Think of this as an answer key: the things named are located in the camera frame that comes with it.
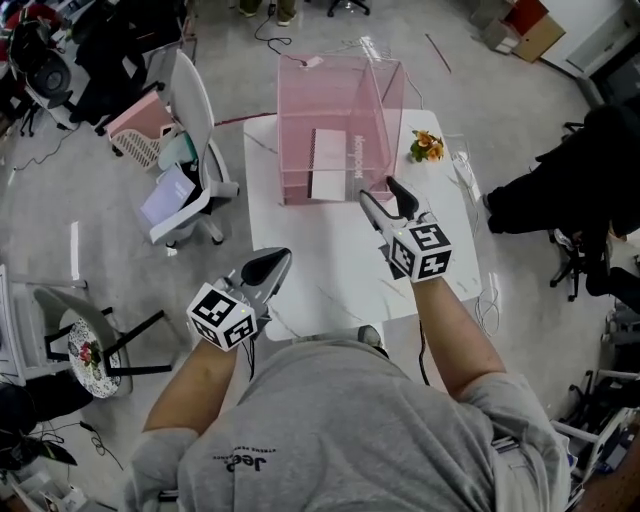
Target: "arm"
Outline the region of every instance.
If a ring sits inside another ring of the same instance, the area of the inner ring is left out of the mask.
[[[506,372],[493,345],[444,279],[412,286],[422,329],[450,395],[459,398],[483,375]]]
[[[201,340],[151,409],[144,431],[190,428],[198,435],[215,421],[229,387],[237,350]]]

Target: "gray t-shirt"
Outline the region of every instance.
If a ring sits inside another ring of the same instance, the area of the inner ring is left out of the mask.
[[[496,438],[519,446],[499,454]],[[285,349],[198,438],[143,434],[123,510],[178,489],[185,510],[561,511],[569,466],[523,377],[491,374],[461,402],[355,342]]]

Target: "flower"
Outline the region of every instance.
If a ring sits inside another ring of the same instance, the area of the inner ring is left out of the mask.
[[[416,133],[416,139],[418,139],[418,145],[420,147],[427,148],[431,145],[432,137],[429,132],[420,130],[418,133]]]
[[[431,135],[426,130],[413,130],[416,140],[411,144],[411,156],[416,162],[422,162],[425,158],[430,162],[437,162],[444,157],[444,144],[442,139]]]
[[[435,144],[427,151],[427,160],[429,162],[437,162],[444,156],[444,148],[440,144]]]

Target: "pink box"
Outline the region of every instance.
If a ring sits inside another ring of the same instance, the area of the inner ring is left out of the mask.
[[[278,71],[280,175],[286,204],[392,194],[405,72],[395,60],[282,56]]]
[[[158,93],[152,91],[111,121],[107,125],[107,133],[109,137],[113,137],[118,132],[129,129],[149,139],[159,139],[162,135],[161,128],[170,124],[173,124],[171,114],[167,112]]]

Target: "floral stool cushion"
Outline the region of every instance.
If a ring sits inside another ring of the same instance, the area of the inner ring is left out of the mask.
[[[84,320],[78,320],[71,327],[68,348],[73,373],[89,393],[98,398],[108,398],[118,391],[121,379],[107,376],[96,337]],[[110,361],[112,368],[120,368],[117,352]]]

